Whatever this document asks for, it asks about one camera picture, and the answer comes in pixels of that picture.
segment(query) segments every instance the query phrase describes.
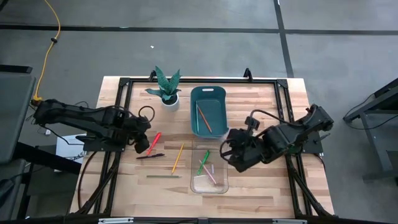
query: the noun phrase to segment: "transparent tray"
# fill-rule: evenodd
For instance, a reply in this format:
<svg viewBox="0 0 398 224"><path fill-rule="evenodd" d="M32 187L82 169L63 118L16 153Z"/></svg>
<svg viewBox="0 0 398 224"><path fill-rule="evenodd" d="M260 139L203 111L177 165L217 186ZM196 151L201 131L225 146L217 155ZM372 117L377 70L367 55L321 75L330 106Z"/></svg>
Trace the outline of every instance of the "transparent tray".
<svg viewBox="0 0 398 224"><path fill-rule="evenodd" d="M195 138L192 141L191 190L195 193L223 194L228 190L228 163L220 157L221 139ZM206 152L209 156L198 174Z"/></svg>

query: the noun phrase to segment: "concrete floor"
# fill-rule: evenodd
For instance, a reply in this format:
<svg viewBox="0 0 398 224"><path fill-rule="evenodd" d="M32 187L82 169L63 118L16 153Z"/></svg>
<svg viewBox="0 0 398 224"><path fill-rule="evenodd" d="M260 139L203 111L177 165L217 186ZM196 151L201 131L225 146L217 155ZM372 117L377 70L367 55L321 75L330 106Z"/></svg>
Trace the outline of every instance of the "concrete floor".
<svg viewBox="0 0 398 224"><path fill-rule="evenodd" d="M50 2L65 26L278 28L273 0ZM398 2L393 0L279 2L286 29L398 29ZM54 25L55 21L42 0L13 0L0 12L0 24ZM0 62L32 66L32 75L39 77L54 35L53 31L0 30ZM335 120L331 136L323 141L335 213L397 223L397 186L393 180L362 181L362 175L380 169L379 162L364 131L348 128L341 119L352 106L398 77L398 36L287 35L287 44L294 77L305 79L310 102L322 105ZM256 77L287 77L279 34L64 31L50 54L40 95L66 103L85 100L95 106L103 76L148 75L155 65L166 73L181 68L185 76L239 77L249 67ZM61 125L54 130L62 135L79 133ZM26 122L21 141L55 144L55 137L38 134L37 127ZM64 214L70 192L57 195L62 198L58 202L65 202L63 208L46 198L37 199L32 216Z"/></svg>

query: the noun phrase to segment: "teal bin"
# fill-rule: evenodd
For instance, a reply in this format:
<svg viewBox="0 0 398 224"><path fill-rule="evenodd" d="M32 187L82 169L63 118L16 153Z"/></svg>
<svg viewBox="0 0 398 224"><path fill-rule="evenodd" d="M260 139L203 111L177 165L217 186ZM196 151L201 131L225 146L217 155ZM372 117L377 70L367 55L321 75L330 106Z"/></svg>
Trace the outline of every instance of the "teal bin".
<svg viewBox="0 0 398 224"><path fill-rule="evenodd" d="M226 92L220 86L198 86L191 91L192 132L202 138L219 138L228 132L225 108ZM205 116L207 128L197 106Z"/></svg>

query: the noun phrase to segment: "wooden table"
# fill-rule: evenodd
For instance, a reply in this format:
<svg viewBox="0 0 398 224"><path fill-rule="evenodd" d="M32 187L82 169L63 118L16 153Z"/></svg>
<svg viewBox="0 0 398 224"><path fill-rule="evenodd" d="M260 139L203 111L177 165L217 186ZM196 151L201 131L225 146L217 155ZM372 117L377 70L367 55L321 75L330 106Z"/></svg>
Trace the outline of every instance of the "wooden table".
<svg viewBox="0 0 398 224"><path fill-rule="evenodd" d="M120 77L104 77L97 107L113 105ZM304 80L288 79L290 98L296 119L306 115L308 107ZM113 217L211 217L211 218L293 218L287 169L283 157L270 164L257 164L239 173L228 167L229 190L225 194L195 194L190 189L192 139L190 125L190 92L203 83L181 83L180 109L166 112L158 96L146 93L146 88L158 88L156 83L135 83L132 88L130 111L138 114L139 108L151 105L156 116L152 128L146 132L152 142L157 132L162 136L153 154L165 157L137 160L133 147L122 153L118 181L113 201ZM270 84L220 84L226 92L226 110L230 128L246 128L244 120L253 109L266 110L277 116L274 87ZM264 129L279 122L263 114L256 114ZM148 179L146 175L170 175L182 143L184 150L175 175L179 179ZM84 203L98 185L104 153L97 153L88 165L81 187ZM313 155L304 154L303 164L307 184L324 208L333 213L328 184L322 163ZM103 206L107 189L104 191ZM298 190L300 208L304 211L301 190ZM71 212L77 210L77 194Z"/></svg>

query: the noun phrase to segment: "white pot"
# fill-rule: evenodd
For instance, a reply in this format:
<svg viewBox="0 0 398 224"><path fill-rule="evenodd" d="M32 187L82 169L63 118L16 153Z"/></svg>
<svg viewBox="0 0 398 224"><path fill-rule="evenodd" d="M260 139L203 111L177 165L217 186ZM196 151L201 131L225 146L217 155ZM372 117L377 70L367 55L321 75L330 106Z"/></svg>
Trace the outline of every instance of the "white pot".
<svg viewBox="0 0 398 224"><path fill-rule="evenodd" d="M172 105L167 105L162 101L162 104L167 111L173 112L178 110L180 108L180 97L178 96L178 93L177 93L177 100L175 103L173 103Z"/></svg>

